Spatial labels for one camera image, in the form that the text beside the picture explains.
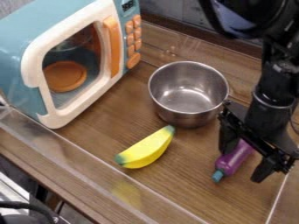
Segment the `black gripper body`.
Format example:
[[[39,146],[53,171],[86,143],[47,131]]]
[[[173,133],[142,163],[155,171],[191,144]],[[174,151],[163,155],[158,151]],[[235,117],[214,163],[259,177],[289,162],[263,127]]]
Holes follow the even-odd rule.
[[[298,100],[270,100],[261,94],[253,94],[253,102],[246,107],[235,101],[226,100],[219,120],[226,120],[262,159],[273,157],[277,160],[274,172],[289,172],[299,152],[296,141],[289,136],[288,125],[292,123]]]

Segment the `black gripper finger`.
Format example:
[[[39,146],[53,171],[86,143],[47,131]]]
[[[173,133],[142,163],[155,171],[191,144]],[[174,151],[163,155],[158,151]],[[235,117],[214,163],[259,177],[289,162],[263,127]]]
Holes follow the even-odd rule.
[[[276,170],[277,170],[277,160],[273,157],[265,157],[253,173],[251,181],[262,183],[265,179],[274,173]]]
[[[221,120],[219,124],[219,151],[223,155],[227,155],[238,146],[239,135],[226,120]]]

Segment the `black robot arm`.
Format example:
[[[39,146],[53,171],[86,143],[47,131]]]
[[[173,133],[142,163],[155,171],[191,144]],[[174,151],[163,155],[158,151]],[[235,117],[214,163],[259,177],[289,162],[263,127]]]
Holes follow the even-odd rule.
[[[259,39],[262,74],[247,107],[226,101],[219,113],[219,151],[241,141],[263,156],[251,180],[288,173],[299,160],[289,136],[299,107],[299,0],[198,0],[215,31],[230,39]]]

